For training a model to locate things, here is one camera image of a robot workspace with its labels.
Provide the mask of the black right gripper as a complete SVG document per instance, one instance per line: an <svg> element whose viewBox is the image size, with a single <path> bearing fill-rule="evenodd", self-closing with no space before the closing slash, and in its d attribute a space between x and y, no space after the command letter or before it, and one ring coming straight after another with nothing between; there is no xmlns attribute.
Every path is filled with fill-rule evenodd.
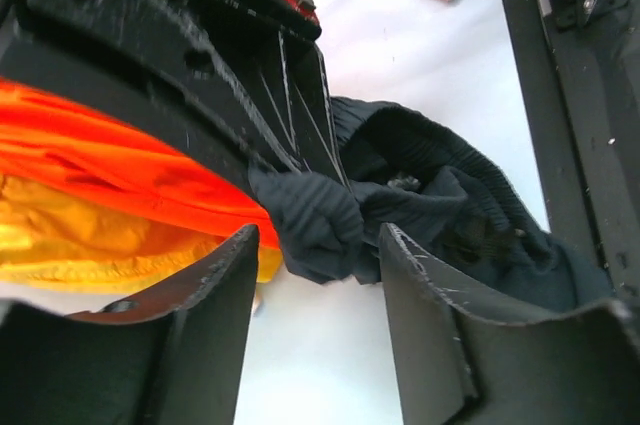
<svg viewBox="0 0 640 425"><path fill-rule="evenodd" d="M1 0L1 74L81 103L163 141L228 180L250 165L239 145L254 105L239 40L315 43L312 0Z"/></svg>

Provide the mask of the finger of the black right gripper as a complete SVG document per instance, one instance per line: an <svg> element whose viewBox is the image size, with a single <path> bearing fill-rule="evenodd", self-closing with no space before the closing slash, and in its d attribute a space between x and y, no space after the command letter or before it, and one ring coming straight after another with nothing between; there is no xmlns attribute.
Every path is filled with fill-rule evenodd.
<svg viewBox="0 0 640 425"><path fill-rule="evenodd" d="M253 102L239 127L243 152L281 171L311 171L345 185L323 57L287 34L239 40L239 76Z"/></svg>

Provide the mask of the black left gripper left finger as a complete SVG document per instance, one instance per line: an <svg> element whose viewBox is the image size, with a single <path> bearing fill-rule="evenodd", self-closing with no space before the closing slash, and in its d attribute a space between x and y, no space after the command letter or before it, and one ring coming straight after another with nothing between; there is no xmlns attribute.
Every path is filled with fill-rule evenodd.
<svg viewBox="0 0 640 425"><path fill-rule="evenodd" d="M97 312L1 303L5 424L230 424L259 232Z"/></svg>

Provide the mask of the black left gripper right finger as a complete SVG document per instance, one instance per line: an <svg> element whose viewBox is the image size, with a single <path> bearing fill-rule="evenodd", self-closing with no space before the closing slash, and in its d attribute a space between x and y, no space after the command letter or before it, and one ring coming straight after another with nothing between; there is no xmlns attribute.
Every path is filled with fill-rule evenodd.
<svg viewBox="0 0 640 425"><path fill-rule="evenodd" d="M635 424L639 308L559 314L502 294L383 226L380 265L407 424Z"/></svg>

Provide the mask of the dark navy shorts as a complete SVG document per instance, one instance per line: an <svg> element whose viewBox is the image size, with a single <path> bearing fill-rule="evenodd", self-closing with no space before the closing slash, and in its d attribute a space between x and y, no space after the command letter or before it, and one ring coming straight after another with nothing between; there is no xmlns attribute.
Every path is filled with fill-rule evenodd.
<svg viewBox="0 0 640 425"><path fill-rule="evenodd" d="M545 232L503 172L456 135L393 102L331 101L348 184L252 166L287 269L317 284L381 279L393 224L420 247L516 299L567 312L614 293L606 272Z"/></svg>

